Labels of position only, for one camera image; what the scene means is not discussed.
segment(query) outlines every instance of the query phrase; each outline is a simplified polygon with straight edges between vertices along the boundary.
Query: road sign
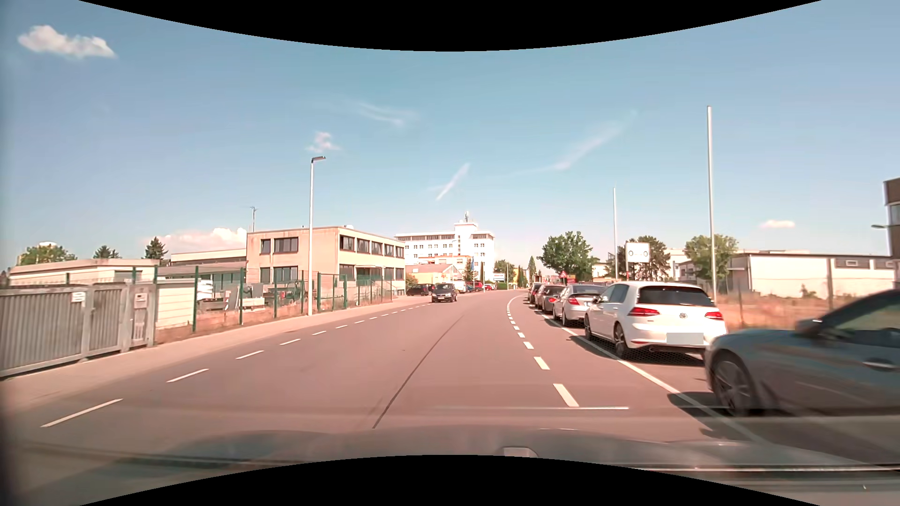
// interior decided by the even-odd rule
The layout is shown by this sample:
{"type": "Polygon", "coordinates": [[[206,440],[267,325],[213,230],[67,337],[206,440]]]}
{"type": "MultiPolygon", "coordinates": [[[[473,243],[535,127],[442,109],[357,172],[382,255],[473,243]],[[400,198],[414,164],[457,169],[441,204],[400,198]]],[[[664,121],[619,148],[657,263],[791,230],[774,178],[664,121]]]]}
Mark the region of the road sign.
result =
{"type": "Polygon", "coordinates": [[[649,242],[625,243],[625,260],[629,264],[647,264],[650,262],[649,242]]]}

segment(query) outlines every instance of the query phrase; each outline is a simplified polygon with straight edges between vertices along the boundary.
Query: taillight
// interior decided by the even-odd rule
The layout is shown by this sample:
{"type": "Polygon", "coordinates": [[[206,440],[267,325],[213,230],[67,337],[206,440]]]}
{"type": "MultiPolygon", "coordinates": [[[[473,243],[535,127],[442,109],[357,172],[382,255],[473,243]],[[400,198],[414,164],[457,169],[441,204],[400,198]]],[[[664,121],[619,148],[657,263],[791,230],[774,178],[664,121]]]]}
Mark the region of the taillight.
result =
{"type": "Polygon", "coordinates": [[[645,307],[636,307],[628,313],[628,316],[657,316],[660,312],[655,309],[649,309],[645,307]]]}

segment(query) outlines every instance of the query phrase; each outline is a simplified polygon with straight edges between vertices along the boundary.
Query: street lamp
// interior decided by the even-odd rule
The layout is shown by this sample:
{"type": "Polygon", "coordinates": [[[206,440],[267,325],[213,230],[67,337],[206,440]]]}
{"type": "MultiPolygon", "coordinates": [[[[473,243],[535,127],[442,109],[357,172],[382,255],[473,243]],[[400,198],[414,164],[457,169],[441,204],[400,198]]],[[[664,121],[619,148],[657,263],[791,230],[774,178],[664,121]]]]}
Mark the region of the street lamp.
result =
{"type": "Polygon", "coordinates": [[[309,288],[307,288],[307,291],[306,291],[308,294],[306,296],[306,315],[307,316],[312,316],[312,300],[310,300],[310,297],[312,296],[312,290],[311,290],[311,288],[312,288],[312,185],[314,182],[313,176],[315,174],[316,162],[324,160],[324,159],[325,159],[325,157],[313,157],[312,160],[310,160],[310,242],[307,244],[308,251],[307,251],[307,255],[306,255],[307,259],[309,260],[307,266],[308,266],[308,271],[310,273],[310,280],[307,282],[307,286],[309,288]]]}

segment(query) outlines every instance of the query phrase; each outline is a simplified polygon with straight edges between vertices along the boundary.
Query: tall white building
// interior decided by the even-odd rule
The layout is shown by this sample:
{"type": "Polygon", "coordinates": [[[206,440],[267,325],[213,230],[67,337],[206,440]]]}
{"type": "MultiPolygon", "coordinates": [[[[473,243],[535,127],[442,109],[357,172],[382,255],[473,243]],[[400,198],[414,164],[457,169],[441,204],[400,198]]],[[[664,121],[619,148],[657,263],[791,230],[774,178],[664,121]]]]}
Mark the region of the tall white building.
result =
{"type": "Polygon", "coordinates": [[[484,265],[484,279],[491,279],[494,260],[494,237],[489,230],[480,230],[478,223],[469,221],[469,213],[454,224],[452,230],[399,233],[394,237],[405,243],[406,265],[428,262],[428,258],[468,255],[475,272],[484,265]]]}

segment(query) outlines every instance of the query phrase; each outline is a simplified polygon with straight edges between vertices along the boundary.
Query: sidewalk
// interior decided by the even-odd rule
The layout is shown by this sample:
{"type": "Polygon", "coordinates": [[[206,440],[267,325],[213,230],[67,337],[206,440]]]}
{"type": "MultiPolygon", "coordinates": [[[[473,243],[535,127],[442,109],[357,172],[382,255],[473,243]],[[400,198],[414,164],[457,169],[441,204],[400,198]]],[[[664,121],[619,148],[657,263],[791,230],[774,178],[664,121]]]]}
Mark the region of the sidewalk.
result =
{"type": "Polygon", "coordinates": [[[426,297],[404,296],[392,303],[269,321],[252,327],[225,330],[153,348],[136,349],[109,357],[14,376],[0,382],[0,408],[7,414],[24,411],[104,384],[121,381],[129,376],[146,373],[254,340],[265,339],[281,332],[305,329],[322,323],[429,302],[426,297]]]}

